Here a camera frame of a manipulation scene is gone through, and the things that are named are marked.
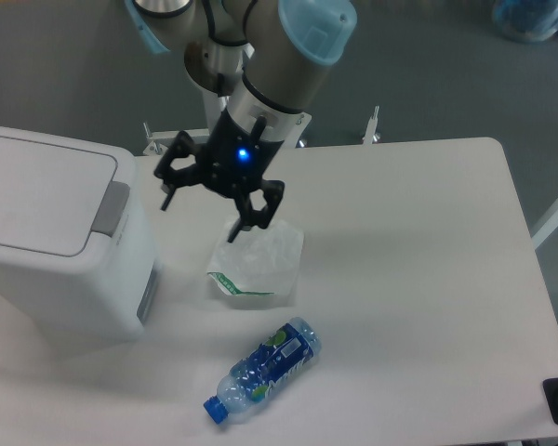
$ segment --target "table surface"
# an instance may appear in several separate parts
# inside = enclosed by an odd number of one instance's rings
[[[304,230],[288,299],[221,294],[206,265],[233,204],[166,213],[139,159],[165,271],[144,336],[38,328],[0,297],[0,445],[445,445],[558,436],[541,381],[558,328],[502,148],[487,138],[282,151],[277,217]],[[249,421],[202,403],[293,316],[320,360]]]

